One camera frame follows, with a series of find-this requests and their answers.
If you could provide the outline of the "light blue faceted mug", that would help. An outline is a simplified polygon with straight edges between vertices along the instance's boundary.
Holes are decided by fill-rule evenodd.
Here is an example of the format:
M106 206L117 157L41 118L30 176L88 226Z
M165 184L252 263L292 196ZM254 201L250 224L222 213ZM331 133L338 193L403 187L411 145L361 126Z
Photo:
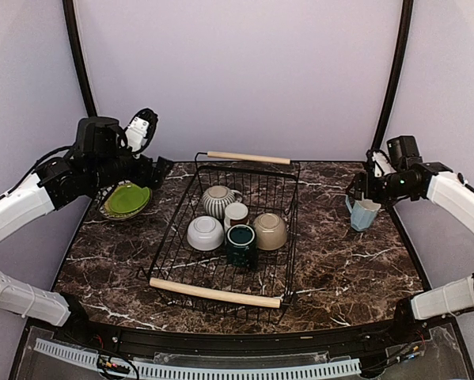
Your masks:
M370 199L357 200L346 195L345 202L351 214L351 228L357 232L368 230L381 209L379 203Z

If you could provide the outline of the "green plate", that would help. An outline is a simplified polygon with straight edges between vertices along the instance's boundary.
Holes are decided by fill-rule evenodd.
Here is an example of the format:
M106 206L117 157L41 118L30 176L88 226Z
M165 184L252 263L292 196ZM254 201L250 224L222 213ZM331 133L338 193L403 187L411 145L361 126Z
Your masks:
M104 203L104 209L113 215L134 213L143 209L149 202L151 191L136 184L119 185Z

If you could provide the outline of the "striped grey white bowl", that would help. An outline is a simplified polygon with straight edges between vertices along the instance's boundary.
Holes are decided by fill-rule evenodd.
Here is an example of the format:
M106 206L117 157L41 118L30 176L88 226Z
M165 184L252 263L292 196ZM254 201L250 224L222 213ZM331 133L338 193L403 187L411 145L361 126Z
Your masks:
M216 219L223 219L226 207L231 203L241 203L242 200L240 191L222 185L209 187L202 196L204 211Z

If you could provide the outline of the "yellow waffle pattern plate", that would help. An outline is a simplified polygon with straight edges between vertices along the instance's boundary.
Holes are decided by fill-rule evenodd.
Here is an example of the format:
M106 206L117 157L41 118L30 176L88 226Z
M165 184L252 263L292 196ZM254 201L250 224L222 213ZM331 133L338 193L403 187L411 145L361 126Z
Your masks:
M140 207L133 211L126 212L117 212L111 209L111 205L117 205L115 200L106 200L105 203L98 208L100 214L106 219L110 220L126 220L131 219L137 216L139 213L145 210L146 206L149 204L150 199L147 199Z

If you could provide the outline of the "white ceramic bowl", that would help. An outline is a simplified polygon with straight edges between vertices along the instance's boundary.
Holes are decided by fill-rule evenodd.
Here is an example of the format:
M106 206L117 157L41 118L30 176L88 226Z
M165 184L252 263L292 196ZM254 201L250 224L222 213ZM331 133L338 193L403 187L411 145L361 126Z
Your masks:
M224 242L224 230L214 217L203 215L193 219L188 226L188 244L199 251L212 251Z

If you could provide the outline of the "white cup brown band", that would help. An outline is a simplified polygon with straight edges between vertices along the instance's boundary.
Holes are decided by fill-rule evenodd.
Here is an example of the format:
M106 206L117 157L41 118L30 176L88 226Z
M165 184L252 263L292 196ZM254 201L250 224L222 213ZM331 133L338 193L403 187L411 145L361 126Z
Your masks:
M234 202L225 209L224 229L227 231L238 224L248 224L248 208L243 203Z

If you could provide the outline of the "beige ceramic bowl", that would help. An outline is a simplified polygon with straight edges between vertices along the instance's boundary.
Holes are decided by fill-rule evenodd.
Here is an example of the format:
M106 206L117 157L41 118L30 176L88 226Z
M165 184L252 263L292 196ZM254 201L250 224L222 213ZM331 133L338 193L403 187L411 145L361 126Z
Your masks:
M287 241L285 221L274 213L258 215L253 227L257 236L257 247L264 251L273 251L282 248Z

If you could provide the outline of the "dark green mug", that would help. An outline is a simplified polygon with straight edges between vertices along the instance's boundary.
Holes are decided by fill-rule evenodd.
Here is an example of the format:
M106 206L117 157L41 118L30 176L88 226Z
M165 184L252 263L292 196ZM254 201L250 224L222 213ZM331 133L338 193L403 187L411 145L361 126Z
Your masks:
M226 232L226 261L238 268L258 267L257 236L250 225L237 224Z

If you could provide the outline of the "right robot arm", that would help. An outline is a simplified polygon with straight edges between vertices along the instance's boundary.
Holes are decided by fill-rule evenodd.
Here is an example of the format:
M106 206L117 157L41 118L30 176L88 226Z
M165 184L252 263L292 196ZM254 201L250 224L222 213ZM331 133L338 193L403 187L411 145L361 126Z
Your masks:
M400 200L428 200L417 207L419 226L409 229L434 288L406 298L387 336L402 344L418 321L474 310L474 188L440 162L414 163L402 171L380 164L356 173L347 194L392 206Z

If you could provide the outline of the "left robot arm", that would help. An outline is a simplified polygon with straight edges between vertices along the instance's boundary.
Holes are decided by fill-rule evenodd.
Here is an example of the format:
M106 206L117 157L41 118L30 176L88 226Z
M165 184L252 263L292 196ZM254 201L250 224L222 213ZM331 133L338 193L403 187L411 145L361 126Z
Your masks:
M149 108L138 111L126 127L111 117L79 120L71 145L45 154L0 195L0 242L82 196L95 199L100 191L123 181L151 190L160 188L173 164L144 154L157 123L157 114ZM63 326L78 345L95 338L95 328L84 319L85 310L74 296L39 289L2 271L0 310Z

